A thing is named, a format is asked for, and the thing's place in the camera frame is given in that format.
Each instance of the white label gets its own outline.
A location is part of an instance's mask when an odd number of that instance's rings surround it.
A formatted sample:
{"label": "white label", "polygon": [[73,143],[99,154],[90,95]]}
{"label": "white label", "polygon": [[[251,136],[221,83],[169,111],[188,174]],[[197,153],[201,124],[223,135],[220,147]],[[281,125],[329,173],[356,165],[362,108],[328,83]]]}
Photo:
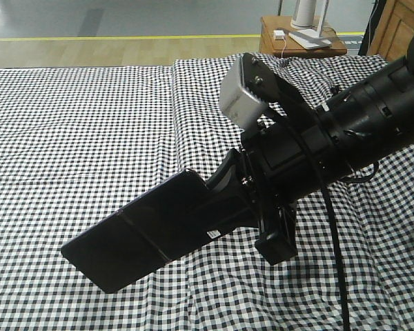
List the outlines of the white label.
{"label": "white label", "polygon": [[211,230],[211,231],[207,231],[208,236],[211,239],[217,238],[221,235],[221,232],[219,232],[218,230]]}

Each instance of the black cable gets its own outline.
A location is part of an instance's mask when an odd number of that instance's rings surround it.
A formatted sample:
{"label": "black cable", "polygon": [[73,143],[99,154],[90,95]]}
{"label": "black cable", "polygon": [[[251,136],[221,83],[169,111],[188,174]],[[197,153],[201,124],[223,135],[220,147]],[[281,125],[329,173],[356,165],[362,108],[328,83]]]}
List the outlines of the black cable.
{"label": "black cable", "polygon": [[333,252],[334,252],[335,261],[336,261],[337,280],[339,283],[340,304],[341,304],[341,309],[342,309],[342,323],[344,326],[343,330],[349,331],[350,330],[350,314],[348,311],[348,293],[346,290],[346,283],[345,283],[344,262],[342,258],[342,251],[340,249],[339,234],[337,231],[337,224],[336,224],[336,216],[335,216],[333,204],[331,202],[330,191],[326,187],[324,177],[321,173],[320,167],[318,166],[316,162],[316,159],[313,156],[313,153],[311,152],[310,148],[308,147],[308,145],[306,144],[302,136],[290,124],[290,121],[288,120],[288,118],[278,114],[272,108],[267,109],[264,112],[264,114],[270,119],[272,119],[274,122],[278,123],[279,125],[285,127],[288,130],[291,137],[294,138],[298,146],[301,148],[302,152],[304,152],[319,182],[320,190],[322,192],[326,211],[328,214],[328,222],[330,223],[331,238],[333,240]]}
{"label": "black cable", "polygon": [[366,183],[367,181],[370,181],[374,177],[374,175],[377,173],[378,170],[379,170],[379,162],[374,162],[373,171],[370,174],[363,176],[363,177],[343,177],[339,179],[339,181],[343,183],[348,183],[348,184]]}

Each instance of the power cord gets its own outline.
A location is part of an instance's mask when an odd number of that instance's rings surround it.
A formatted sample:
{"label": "power cord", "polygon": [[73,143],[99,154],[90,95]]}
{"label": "power cord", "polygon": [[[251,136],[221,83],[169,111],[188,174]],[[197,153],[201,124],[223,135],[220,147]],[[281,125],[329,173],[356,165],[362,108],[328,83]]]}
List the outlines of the power cord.
{"label": "power cord", "polygon": [[345,283],[345,271],[344,271],[344,262],[342,257],[342,251],[340,249],[339,234],[336,224],[336,216],[333,208],[333,203],[331,202],[330,191],[326,187],[324,176],[320,170],[320,167],[317,164],[316,159],[313,156],[310,148],[306,144],[302,136],[297,133],[294,127],[290,124],[290,121],[285,116],[280,115],[272,108],[269,108],[264,113],[267,117],[272,119],[274,122],[283,126],[288,130],[288,133],[296,141],[298,146],[301,148],[302,152],[305,154],[313,172],[315,173],[317,180],[319,182],[320,190],[324,198],[324,203],[328,215],[328,222],[330,224],[331,239],[333,240],[333,252],[335,255],[336,270],[337,270],[337,281],[339,283],[339,294],[340,294],[340,304],[342,309],[342,323],[343,331],[350,330],[350,314],[348,310],[348,293],[346,290]]}

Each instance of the yellow floor line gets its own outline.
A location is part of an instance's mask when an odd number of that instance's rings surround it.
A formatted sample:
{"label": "yellow floor line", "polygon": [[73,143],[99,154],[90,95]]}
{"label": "yellow floor line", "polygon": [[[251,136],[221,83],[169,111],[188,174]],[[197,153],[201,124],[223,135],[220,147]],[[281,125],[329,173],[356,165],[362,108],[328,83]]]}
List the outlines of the yellow floor line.
{"label": "yellow floor line", "polygon": [[[338,32],[337,35],[363,35],[363,32]],[[207,39],[260,38],[259,34],[200,34],[188,36],[112,36],[112,37],[22,37],[0,38],[0,41],[80,41],[80,40],[151,40],[151,39]]]}

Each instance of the screw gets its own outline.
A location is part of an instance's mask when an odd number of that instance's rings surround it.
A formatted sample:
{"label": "screw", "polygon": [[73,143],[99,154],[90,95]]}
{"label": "screw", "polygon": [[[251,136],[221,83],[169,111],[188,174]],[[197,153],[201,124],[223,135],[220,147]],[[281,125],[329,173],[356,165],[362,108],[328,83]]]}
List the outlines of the screw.
{"label": "screw", "polygon": [[263,82],[264,82],[264,80],[261,77],[259,77],[259,76],[255,77],[255,84],[256,85],[261,85]]}

